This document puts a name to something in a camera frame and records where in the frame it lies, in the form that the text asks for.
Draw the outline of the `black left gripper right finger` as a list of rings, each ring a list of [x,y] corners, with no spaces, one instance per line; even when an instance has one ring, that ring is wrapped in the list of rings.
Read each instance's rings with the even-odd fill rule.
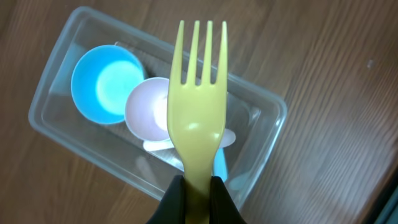
[[[246,224],[218,176],[211,177],[209,224]]]

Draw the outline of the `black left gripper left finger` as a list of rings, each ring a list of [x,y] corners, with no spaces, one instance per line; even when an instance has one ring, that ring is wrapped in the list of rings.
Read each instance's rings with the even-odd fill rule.
[[[176,175],[147,224],[185,224],[185,179]]]

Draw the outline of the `blue plastic fork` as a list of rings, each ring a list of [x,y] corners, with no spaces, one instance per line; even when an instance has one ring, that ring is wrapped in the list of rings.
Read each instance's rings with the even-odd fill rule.
[[[213,163],[213,175],[220,177],[223,182],[225,182],[228,178],[228,167],[226,164],[223,148],[219,148],[215,155]]]

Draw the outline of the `white plastic spoon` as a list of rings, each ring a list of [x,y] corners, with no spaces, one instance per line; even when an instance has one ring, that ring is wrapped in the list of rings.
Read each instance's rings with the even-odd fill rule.
[[[232,145],[235,140],[235,133],[230,129],[225,129],[223,138],[220,143],[220,148]],[[174,148],[174,145],[170,139],[164,141],[144,141],[142,146],[146,151],[149,152]]]

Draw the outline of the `yellow plastic fork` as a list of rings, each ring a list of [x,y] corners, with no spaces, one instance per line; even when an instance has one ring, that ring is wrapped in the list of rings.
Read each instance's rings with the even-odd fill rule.
[[[200,23],[195,22],[186,82],[182,82],[184,22],[175,43],[167,98],[167,128],[182,159],[187,183],[186,223],[209,223],[213,161],[226,123],[228,82],[228,27],[222,23],[216,80],[211,82],[213,23],[206,29],[201,83],[196,84]]]

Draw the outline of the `pink plastic cup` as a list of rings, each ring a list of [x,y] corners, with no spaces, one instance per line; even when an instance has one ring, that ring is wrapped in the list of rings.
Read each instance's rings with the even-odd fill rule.
[[[148,78],[133,89],[125,106],[125,121],[130,132],[143,141],[165,141],[169,79]]]

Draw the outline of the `blue plastic bowl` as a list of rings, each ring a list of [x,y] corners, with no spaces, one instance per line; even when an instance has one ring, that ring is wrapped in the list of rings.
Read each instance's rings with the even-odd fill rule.
[[[100,45],[77,62],[71,94],[77,110],[103,125],[124,121],[127,98],[146,79],[141,61],[117,45]]]

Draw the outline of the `green plastic fork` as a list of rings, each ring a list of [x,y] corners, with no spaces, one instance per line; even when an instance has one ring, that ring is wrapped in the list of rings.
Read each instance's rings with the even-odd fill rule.
[[[231,190],[241,190],[248,180],[249,174],[238,175],[229,181],[228,187]]]

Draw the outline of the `clear plastic container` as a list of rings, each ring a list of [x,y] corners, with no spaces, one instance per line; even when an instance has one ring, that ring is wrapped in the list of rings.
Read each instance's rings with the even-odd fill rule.
[[[168,77],[174,47],[135,27],[90,7],[75,9],[67,20],[37,86],[29,110],[31,126],[102,169],[156,199],[161,199],[174,176],[183,172],[176,150],[147,152],[124,123],[96,124],[73,103],[72,72],[78,60],[94,47],[113,44],[139,58],[150,77]],[[228,77],[226,129],[236,134],[224,149],[226,188],[241,208],[267,164],[287,117],[287,105],[276,94]],[[248,173],[241,190],[229,181]]]

